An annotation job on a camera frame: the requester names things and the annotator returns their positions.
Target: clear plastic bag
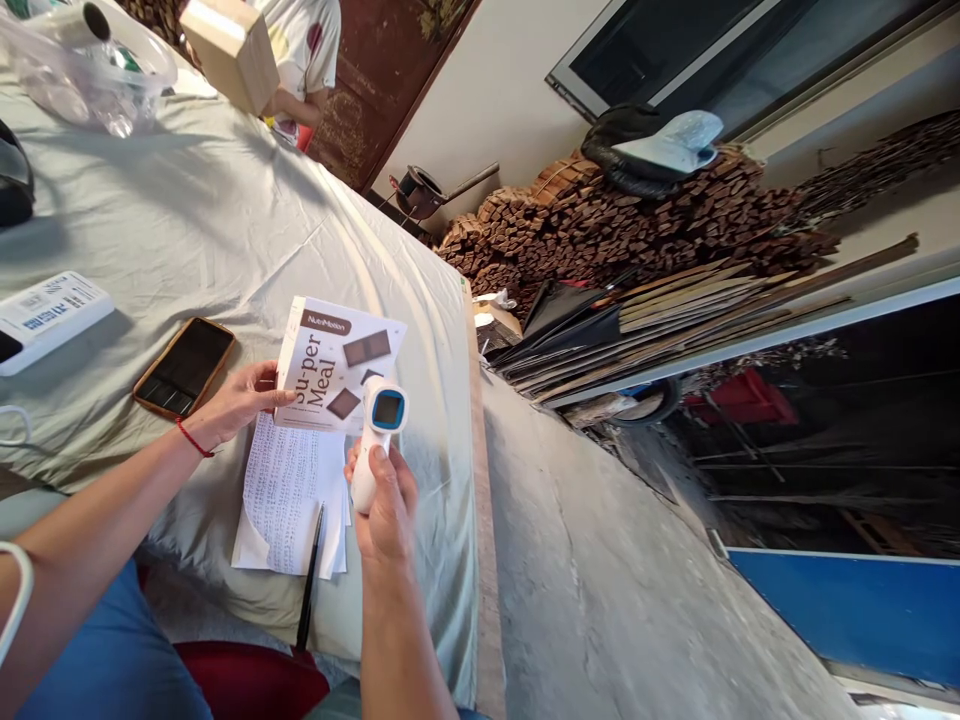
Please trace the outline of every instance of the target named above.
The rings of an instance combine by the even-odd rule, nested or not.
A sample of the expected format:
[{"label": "clear plastic bag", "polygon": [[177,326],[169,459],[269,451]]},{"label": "clear plastic bag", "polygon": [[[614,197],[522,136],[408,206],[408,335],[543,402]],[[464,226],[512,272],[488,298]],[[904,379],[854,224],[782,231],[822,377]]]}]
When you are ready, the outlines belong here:
[{"label": "clear plastic bag", "polygon": [[[121,10],[104,0],[87,1],[110,23],[111,40],[102,46],[62,47],[24,27],[6,8],[0,10],[0,45],[24,91],[49,112],[116,137],[149,132],[161,93],[177,81],[173,55]],[[45,0],[30,2],[34,14],[44,7]]]}]

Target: person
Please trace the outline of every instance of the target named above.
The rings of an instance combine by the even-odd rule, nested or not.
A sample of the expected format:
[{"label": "person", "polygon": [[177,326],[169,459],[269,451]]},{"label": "person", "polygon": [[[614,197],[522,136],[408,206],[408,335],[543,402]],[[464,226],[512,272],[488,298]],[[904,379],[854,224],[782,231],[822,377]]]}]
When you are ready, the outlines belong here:
[{"label": "person", "polygon": [[[274,133],[297,144],[300,126],[316,128],[337,82],[340,0],[249,0],[263,13],[280,87],[263,118]],[[198,68],[192,48],[187,53]]]},{"label": "person", "polygon": [[[291,391],[266,389],[275,376],[273,361],[240,369],[183,420],[182,431],[172,428],[70,498],[31,491],[42,493],[42,504],[53,509],[15,536],[33,563],[35,579],[0,666],[0,716],[211,716],[150,614],[131,556],[203,460],[201,450],[230,442],[258,413],[293,402]],[[349,453],[348,481],[357,453],[357,446]],[[363,717],[456,718],[414,573],[416,480],[395,449],[387,456],[378,448],[371,467],[374,503],[368,517],[358,514],[354,522],[363,576]],[[10,616],[19,583],[12,556],[0,555],[0,625]],[[317,717],[323,717],[326,703]],[[350,716],[342,704],[335,715]]]}]

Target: window frame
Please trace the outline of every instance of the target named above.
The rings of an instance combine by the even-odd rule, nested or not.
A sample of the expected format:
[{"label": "window frame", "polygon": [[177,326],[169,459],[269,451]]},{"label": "window frame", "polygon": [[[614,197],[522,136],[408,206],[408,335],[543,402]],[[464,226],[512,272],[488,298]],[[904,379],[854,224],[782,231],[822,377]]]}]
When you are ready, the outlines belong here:
[{"label": "window frame", "polygon": [[[587,122],[595,122],[597,117],[606,111],[610,105],[573,71],[573,63],[593,39],[616,16],[620,8],[629,1],[630,0],[611,0],[546,77],[547,84],[559,93]],[[743,33],[759,22],[768,12],[779,5],[780,2],[782,2],[782,0],[760,0],[739,22],[704,50],[704,52],[694,58],[694,60],[677,73],[674,78],[668,81],[661,90],[654,94],[649,100],[649,104],[656,107],[659,103],[663,102],[663,100],[679,89],[698,71],[703,69]],[[940,15],[949,15],[950,10],[955,7],[956,5],[952,0],[940,0],[930,8],[920,12],[915,18],[908,20],[875,43],[865,47],[861,52],[857,53],[835,70],[828,72],[824,77],[809,87],[793,93],[789,99],[779,106],[772,108],[764,115],[755,117],[748,125],[739,128],[729,128],[728,130],[735,130],[737,132],[735,136],[728,139],[742,141],[745,138],[758,134],[764,128],[769,127],[809,103],[812,99],[835,86],[844,78],[855,74],[871,61],[888,52],[893,46],[903,41],[904,38],[914,33],[918,28],[927,25],[932,18],[937,18]]]}]

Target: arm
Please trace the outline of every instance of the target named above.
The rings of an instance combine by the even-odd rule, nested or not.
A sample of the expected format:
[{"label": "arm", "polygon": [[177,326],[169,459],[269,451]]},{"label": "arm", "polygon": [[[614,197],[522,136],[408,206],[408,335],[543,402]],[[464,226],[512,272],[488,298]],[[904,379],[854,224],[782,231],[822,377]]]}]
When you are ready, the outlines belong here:
[{"label": "arm", "polygon": [[[276,362],[265,362],[231,375],[184,428],[204,449],[232,440],[261,410],[293,400],[289,391],[257,391],[257,382],[275,373]],[[0,667],[0,715],[14,714],[30,696],[202,459],[173,428],[16,539],[33,563],[35,584]],[[0,624],[18,586],[13,558],[0,555]]]},{"label": "arm", "polygon": [[[358,447],[345,469],[353,478]],[[377,494],[369,517],[357,514],[363,569],[360,704],[364,720],[455,720],[414,573],[417,483],[396,449],[374,448]]]},{"label": "arm", "polygon": [[298,100],[289,90],[279,88],[263,110],[264,117],[277,113],[286,113],[300,125],[315,128],[323,120],[323,106],[327,101],[329,88],[308,93],[305,101]]}]

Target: white thermometer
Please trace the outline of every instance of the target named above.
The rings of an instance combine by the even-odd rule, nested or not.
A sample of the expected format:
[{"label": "white thermometer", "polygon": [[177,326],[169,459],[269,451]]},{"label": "white thermometer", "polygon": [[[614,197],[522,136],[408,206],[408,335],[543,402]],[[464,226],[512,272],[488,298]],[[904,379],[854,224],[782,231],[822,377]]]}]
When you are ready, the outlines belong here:
[{"label": "white thermometer", "polygon": [[371,376],[363,384],[363,438],[350,489],[357,512],[370,514],[377,491],[377,482],[370,469],[370,453],[377,445],[389,453],[390,436],[403,430],[406,422],[407,394],[399,385],[379,375]]}]

